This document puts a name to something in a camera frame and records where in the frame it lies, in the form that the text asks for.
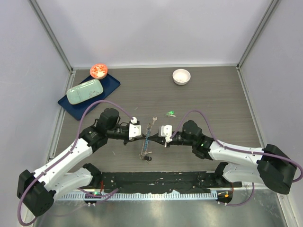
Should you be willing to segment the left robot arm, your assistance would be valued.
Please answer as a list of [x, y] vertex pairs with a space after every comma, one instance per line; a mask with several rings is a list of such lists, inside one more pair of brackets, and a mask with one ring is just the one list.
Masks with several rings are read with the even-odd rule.
[[129, 142], [142, 136], [136, 117], [130, 117], [126, 125], [119, 124], [119, 119], [116, 109], [105, 109], [91, 126], [77, 132], [75, 141], [61, 154], [33, 172], [24, 170], [18, 178], [18, 207], [25, 205], [34, 217], [39, 217], [64, 194], [85, 186], [97, 188], [101, 172], [92, 164], [85, 164], [72, 174], [66, 173], [106, 145], [109, 139]]

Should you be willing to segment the green tagged key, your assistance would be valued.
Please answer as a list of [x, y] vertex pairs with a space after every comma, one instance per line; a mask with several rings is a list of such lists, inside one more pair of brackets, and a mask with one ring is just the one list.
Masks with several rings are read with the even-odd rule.
[[167, 113], [166, 113], [166, 116], [167, 116], [167, 117], [176, 117], [174, 111], [169, 111], [169, 112], [167, 112]]

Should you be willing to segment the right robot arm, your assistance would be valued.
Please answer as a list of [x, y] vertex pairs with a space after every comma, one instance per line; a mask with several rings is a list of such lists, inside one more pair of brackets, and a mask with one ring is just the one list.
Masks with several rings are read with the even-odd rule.
[[291, 159], [275, 145], [248, 148], [216, 141], [204, 135], [192, 120], [176, 132], [171, 125], [163, 125], [148, 139], [166, 147], [191, 146], [198, 158], [219, 161], [214, 182], [220, 187], [229, 182], [251, 182], [263, 184], [279, 194], [288, 194], [297, 170]]

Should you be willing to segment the black key fob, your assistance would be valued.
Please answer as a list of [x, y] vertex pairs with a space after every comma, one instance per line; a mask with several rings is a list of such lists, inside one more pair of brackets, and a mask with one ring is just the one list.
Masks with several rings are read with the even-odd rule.
[[149, 163], [150, 161], [152, 161], [152, 157], [145, 156], [145, 157], [144, 157], [144, 160], [147, 161], [147, 162]]

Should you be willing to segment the large keyring with blue handle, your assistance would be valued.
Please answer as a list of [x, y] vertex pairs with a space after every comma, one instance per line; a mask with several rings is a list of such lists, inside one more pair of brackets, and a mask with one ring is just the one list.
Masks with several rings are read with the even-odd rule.
[[145, 156], [149, 156], [148, 154], [152, 153], [152, 152], [148, 152], [147, 151], [148, 144], [149, 144], [149, 136], [151, 134], [151, 130], [152, 130], [152, 124], [149, 123], [147, 125], [147, 128], [146, 128], [146, 134], [145, 134], [146, 138], [145, 138], [145, 140], [143, 142], [143, 146], [142, 146], [142, 149], [141, 149], [141, 152], [140, 152], [140, 158], [141, 158], [141, 160], [144, 160]]

